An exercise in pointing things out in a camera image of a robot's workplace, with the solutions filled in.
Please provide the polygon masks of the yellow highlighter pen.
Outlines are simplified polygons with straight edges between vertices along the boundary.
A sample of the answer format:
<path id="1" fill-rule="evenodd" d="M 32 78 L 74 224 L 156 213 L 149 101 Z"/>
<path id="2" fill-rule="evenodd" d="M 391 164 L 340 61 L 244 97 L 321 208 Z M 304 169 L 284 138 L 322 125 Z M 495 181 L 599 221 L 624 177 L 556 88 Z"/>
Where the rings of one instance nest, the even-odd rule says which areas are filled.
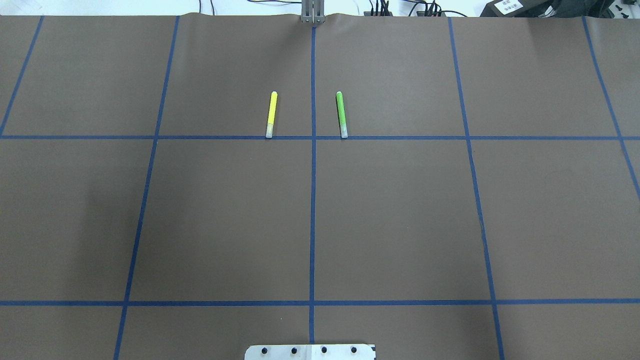
<path id="1" fill-rule="evenodd" d="M 272 91 L 269 98 L 269 108 L 265 128 L 265 138 L 272 139 L 274 136 L 275 116 L 277 112 L 278 92 Z"/>

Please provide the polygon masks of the green highlighter pen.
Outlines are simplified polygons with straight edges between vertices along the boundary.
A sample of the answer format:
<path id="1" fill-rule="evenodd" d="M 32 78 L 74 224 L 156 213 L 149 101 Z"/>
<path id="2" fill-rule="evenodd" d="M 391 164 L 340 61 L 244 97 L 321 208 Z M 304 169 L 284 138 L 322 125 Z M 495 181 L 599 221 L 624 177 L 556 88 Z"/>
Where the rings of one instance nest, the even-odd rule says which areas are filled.
<path id="1" fill-rule="evenodd" d="M 348 134 L 348 126 L 346 123 L 345 98 L 342 91 L 336 92 L 335 101 L 336 101 L 336 107 L 337 107 L 340 137 L 341 139 L 347 139 L 349 134 Z"/>

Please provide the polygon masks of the brown paper table mat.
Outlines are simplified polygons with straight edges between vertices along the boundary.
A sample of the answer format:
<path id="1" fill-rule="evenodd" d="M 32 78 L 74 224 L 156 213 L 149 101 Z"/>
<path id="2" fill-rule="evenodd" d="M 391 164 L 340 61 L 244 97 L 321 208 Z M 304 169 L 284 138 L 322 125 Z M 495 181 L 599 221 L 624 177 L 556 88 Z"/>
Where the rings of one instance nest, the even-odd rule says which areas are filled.
<path id="1" fill-rule="evenodd" d="M 3 360 L 637 360 L 639 238 L 637 19 L 1 18 Z"/>

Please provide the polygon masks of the aluminium frame post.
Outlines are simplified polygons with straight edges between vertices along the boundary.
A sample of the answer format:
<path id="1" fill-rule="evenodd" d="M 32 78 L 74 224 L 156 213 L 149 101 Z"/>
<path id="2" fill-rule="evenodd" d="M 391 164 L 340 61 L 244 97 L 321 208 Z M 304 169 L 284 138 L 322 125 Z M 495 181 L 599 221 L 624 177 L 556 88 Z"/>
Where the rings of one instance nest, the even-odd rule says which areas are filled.
<path id="1" fill-rule="evenodd" d="M 301 22 L 320 25 L 326 21 L 324 0 L 301 0 Z"/>

